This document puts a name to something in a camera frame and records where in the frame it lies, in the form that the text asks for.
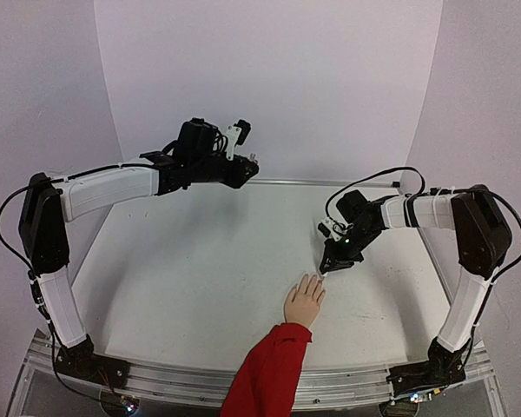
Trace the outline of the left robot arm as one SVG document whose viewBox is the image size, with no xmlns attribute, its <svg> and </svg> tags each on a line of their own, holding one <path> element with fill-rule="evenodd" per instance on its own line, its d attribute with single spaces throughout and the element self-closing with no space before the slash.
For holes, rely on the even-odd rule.
<svg viewBox="0 0 521 417">
<path fill-rule="evenodd" d="M 132 162 L 63 177 L 44 173 L 31 177 L 18 230 L 30 274 L 37 280 L 37 304 L 44 308 L 44 316 L 60 342 L 69 348 L 64 360 L 79 378 L 94 378 L 100 361 L 80 345 L 88 339 L 88 333 L 68 277 L 67 223 L 120 202 L 167 195 L 194 183 L 217 182 L 231 189 L 241 188 L 260 170 L 253 157 L 235 152 L 250 130 L 245 120 L 221 131 L 201 118 L 193 118 L 181 126 L 176 140 Z"/>
</svg>

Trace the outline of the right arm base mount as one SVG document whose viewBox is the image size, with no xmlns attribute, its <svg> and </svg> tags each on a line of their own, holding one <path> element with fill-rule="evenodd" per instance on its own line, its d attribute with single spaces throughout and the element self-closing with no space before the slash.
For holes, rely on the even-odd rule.
<svg viewBox="0 0 521 417">
<path fill-rule="evenodd" d="M 462 359 L 467 350 L 472 349 L 472 340 L 459 350 L 450 352 L 434 338 L 427 351 L 427 360 L 398 365 L 389 370 L 386 381 L 392 384 L 392 394 L 400 398 L 445 388 L 465 380 L 465 362 Z"/>
</svg>

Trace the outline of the red sleeve forearm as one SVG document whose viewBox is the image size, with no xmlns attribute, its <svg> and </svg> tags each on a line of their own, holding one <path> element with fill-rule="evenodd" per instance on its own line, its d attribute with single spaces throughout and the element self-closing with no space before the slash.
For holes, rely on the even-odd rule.
<svg viewBox="0 0 521 417">
<path fill-rule="evenodd" d="M 298 324 L 274 326 L 247 354 L 221 416 L 289 416 L 312 333 Z"/>
</svg>

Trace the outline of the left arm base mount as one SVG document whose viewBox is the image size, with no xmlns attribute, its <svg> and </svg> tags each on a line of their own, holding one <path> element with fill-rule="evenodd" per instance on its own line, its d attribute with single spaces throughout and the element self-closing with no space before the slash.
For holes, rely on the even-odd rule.
<svg viewBox="0 0 521 417">
<path fill-rule="evenodd" d="M 81 381 L 101 384 L 114 389 L 127 385 L 130 364 L 121 359 L 96 354 L 89 336 L 74 347 L 59 347 L 55 358 L 56 371 Z"/>
</svg>

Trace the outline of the mannequin hand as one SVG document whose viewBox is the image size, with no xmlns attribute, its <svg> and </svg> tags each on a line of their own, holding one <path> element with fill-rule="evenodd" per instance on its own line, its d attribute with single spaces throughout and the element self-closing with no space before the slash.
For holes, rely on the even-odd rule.
<svg viewBox="0 0 521 417">
<path fill-rule="evenodd" d="M 318 275 L 304 275 L 284 302 L 285 323 L 310 328 L 320 313 L 325 296 L 323 279 Z"/>
</svg>

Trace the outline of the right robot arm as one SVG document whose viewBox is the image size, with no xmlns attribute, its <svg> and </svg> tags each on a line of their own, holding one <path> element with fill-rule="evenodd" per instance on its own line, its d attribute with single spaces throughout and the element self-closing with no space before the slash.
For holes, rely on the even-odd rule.
<svg viewBox="0 0 521 417">
<path fill-rule="evenodd" d="M 454 300 L 437 336 L 450 353 L 471 337 L 485 295 L 512 243 L 512 233 L 491 191 L 484 185 L 469 189 L 433 189 L 419 195 L 386 195 L 374 201 L 354 190 L 337 203 L 342 219 L 324 218 L 320 272 L 351 268 L 383 232 L 400 228 L 449 229 L 456 235 L 458 263 L 463 269 Z"/>
</svg>

